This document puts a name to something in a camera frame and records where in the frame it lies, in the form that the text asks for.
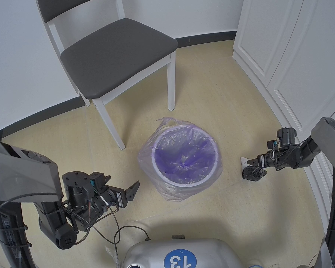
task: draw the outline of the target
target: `beige floor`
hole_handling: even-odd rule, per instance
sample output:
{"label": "beige floor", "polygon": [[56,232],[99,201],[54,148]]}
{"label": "beige floor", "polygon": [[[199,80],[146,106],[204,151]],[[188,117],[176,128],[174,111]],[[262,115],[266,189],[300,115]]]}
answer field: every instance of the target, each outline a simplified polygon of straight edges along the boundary
{"label": "beige floor", "polygon": [[[94,105],[51,118],[4,138],[4,142],[37,151],[58,164],[60,174],[80,170],[112,175],[110,185],[127,188],[136,180],[138,194],[121,210],[121,225],[134,222],[152,239],[172,234],[226,241],[243,264],[264,268],[308,264],[323,237],[315,198],[304,170],[284,169],[257,183],[241,177],[240,156],[267,150],[280,128],[276,117],[253,83],[232,58],[233,41],[177,50],[176,109],[167,109],[166,68],[121,94],[106,107],[126,148],[121,151]],[[188,120],[218,142],[224,171],[209,189],[183,202],[164,200],[138,167],[137,153],[163,116]],[[100,236],[91,232],[68,251],[56,248],[39,230],[32,204],[23,205],[27,238],[34,260],[45,267],[114,267]],[[111,237],[112,220],[97,225]],[[125,230],[118,245],[126,250],[144,240],[139,231]],[[9,267],[0,248],[0,262]]]}

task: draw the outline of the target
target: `black baseboard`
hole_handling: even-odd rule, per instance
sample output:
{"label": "black baseboard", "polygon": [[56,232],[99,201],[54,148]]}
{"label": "black baseboard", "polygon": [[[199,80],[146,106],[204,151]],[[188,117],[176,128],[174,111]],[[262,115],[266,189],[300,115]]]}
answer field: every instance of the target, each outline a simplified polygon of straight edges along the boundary
{"label": "black baseboard", "polygon": [[228,31],[228,32],[219,32],[219,33],[210,33],[189,37],[177,38],[178,47],[187,47],[198,44],[204,44],[207,42],[219,42],[234,40],[236,38],[237,31]]}
{"label": "black baseboard", "polygon": [[81,96],[78,96],[70,100],[67,100],[65,102],[62,102],[60,104],[49,107],[40,112],[37,112],[29,117],[21,119],[20,121],[15,122],[5,127],[4,129],[1,129],[0,130],[0,141],[2,138],[9,136],[10,134],[15,133],[17,131],[20,131],[21,129],[24,129],[26,127],[29,127],[31,125],[34,125],[36,123],[49,119],[51,117],[60,115],[62,113],[71,111],[73,109],[76,109],[82,106],[85,106],[84,100],[81,98]]}

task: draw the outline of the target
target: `brand logo on robot arm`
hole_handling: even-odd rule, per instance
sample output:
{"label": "brand logo on robot arm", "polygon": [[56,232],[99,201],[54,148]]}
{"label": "brand logo on robot arm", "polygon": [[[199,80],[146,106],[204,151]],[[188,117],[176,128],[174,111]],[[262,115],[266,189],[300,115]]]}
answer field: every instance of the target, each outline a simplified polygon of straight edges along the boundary
{"label": "brand logo on robot arm", "polygon": [[195,255],[185,249],[176,249],[169,252],[164,259],[164,268],[196,268]]}

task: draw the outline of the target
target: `chair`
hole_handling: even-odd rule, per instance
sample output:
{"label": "chair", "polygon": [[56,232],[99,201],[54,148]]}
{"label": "chair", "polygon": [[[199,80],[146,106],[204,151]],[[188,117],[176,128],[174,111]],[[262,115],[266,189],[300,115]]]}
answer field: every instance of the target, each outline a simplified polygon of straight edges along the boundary
{"label": "chair", "polygon": [[61,62],[83,96],[92,99],[119,148],[121,140],[105,104],[164,65],[168,68],[168,109],[175,108],[175,39],[137,21],[125,18],[122,0],[115,0],[119,20],[65,49],[55,17],[90,0],[37,0],[61,54]]}

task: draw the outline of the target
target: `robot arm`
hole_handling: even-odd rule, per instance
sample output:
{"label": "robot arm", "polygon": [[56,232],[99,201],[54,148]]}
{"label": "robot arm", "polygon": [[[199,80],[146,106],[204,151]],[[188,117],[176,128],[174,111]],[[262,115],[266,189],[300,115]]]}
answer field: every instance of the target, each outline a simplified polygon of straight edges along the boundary
{"label": "robot arm", "polygon": [[[275,167],[277,170],[285,167],[303,168],[308,167],[314,157],[323,152],[333,165],[333,195],[329,226],[314,267],[335,268],[335,120],[322,118],[313,128],[310,137],[300,144],[294,142],[296,137],[294,128],[279,129],[277,137],[279,141],[267,142],[268,149],[271,150],[258,155],[256,159],[249,160],[248,164],[260,170],[266,167]],[[243,177],[255,181],[253,170],[244,170]]]}
{"label": "robot arm", "polygon": [[106,185],[110,176],[94,172],[68,172],[62,176],[67,200],[62,202],[58,167],[52,160],[32,151],[0,142],[0,243],[12,268],[36,267],[27,241],[21,202],[33,202],[39,214],[41,231],[60,249],[71,248],[80,231],[87,231],[107,208],[125,208],[134,199],[139,181],[123,190]]}

